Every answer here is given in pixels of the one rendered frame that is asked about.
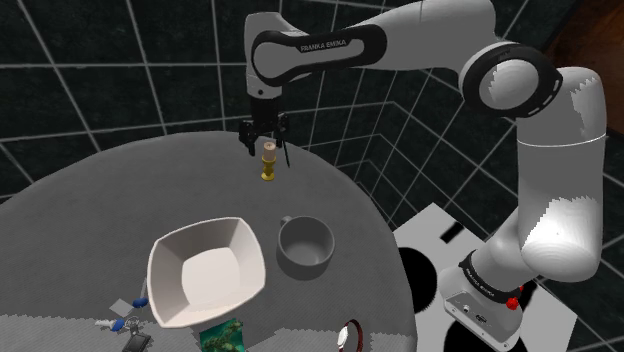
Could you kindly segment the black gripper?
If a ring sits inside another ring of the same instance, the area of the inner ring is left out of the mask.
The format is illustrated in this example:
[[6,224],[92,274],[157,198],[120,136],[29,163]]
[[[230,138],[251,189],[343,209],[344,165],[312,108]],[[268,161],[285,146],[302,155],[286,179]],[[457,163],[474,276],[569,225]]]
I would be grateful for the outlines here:
[[238,127],[238,139],[248,149],[249,155],[254,156],[257,134],[273,132],[276,147],[284,151],[287,166],[290,166],[287,149],[286,134],[289,130],[289,118],[279,113],[280,96],[264,99],[250,97],[251,121],[241,121]]

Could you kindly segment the yellow candlestick with beige candle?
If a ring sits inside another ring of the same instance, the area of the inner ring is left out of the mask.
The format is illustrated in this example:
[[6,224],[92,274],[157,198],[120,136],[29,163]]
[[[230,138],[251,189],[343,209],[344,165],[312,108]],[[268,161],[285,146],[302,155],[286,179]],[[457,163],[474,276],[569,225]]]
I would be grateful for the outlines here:
[[275,177],[274,164],[276,162],[276,149],[277,146],[274,142],[267,141],[263,144],[263,169],[261,178],[265,181],[272,181]]

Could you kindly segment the grey mug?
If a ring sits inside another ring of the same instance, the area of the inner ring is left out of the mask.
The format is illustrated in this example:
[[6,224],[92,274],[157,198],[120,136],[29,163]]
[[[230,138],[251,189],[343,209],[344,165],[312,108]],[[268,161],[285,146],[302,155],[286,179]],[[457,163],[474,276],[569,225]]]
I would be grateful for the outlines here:
[[329,266],[335,250],[332,230],[311,216],[285,216],[280,220],[276,259],[281,270],[297,280],[313,280]]

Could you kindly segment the white square bowl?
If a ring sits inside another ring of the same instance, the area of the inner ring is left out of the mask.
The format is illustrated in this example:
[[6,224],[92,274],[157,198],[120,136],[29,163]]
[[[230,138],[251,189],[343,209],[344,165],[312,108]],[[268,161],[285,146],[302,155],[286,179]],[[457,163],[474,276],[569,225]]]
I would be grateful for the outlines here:
[[239,217],[200,221],[157,239],[147,265],[152,314],[165,329],[219,318],[254,298],[266,282],[261,246]]

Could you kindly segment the round grey table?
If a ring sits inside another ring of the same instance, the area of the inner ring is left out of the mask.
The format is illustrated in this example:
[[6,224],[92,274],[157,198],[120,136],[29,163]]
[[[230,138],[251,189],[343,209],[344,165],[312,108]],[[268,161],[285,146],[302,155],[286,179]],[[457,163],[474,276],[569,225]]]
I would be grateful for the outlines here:
[[[265,288],[233,312],[246,347],[332,352],[351,319],[367,352],[415,352],[408,280],[394,236],[369,197],[320,157],[290,147],[262,164],[229,132],[173,134],[115,147],[47,176],[0,205],[0,352],[121,352],[126,336],[95,326],[140,294],[154,242],[202,220],[244,219]],[[313,216],[336,248],[316,279],[286,275],[280,220]]]

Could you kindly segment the white black patterned robot stand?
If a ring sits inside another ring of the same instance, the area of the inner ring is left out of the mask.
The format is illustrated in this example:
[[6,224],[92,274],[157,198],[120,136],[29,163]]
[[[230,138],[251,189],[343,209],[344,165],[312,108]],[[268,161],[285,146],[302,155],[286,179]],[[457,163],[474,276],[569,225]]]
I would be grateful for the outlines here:
[[[483,241],[463,228],[453,237],[444,234],[456,220],[432,203],[394,231],[399,247],[412,248],[426,256],[437,272],[457,265]],[[444,352],[453,317],[445,311],[441,295],[415,315],[418,333],[417,352]],[[577,315],[561,301],[538,286],[523,309],[519,330],[520,343],[527,352],[566,352]]]

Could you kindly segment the green picture card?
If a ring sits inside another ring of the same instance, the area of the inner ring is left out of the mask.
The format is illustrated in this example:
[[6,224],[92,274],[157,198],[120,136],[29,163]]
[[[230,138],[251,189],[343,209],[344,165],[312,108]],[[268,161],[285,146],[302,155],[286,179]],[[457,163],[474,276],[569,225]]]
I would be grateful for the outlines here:
[[243,342],[244,324],[231,319],[200,333],[202,352],[245,352]]

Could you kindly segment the grey square key tag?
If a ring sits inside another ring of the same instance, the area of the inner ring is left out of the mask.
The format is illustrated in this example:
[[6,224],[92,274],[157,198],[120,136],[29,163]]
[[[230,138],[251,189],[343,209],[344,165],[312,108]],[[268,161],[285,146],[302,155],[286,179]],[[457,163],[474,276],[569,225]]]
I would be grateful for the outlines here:
[[109,307],[109,309],[120,317],[126,317],[132,312],[134,307],[125,300],[119,298]]

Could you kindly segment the black key fob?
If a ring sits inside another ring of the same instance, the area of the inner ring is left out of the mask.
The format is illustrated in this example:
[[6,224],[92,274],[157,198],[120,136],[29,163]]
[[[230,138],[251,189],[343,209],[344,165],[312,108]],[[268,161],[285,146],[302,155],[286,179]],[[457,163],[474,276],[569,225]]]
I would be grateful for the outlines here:
[[151,341],[149,335],[136,333],[133,334],[122,349],[122,352],[145,352]]

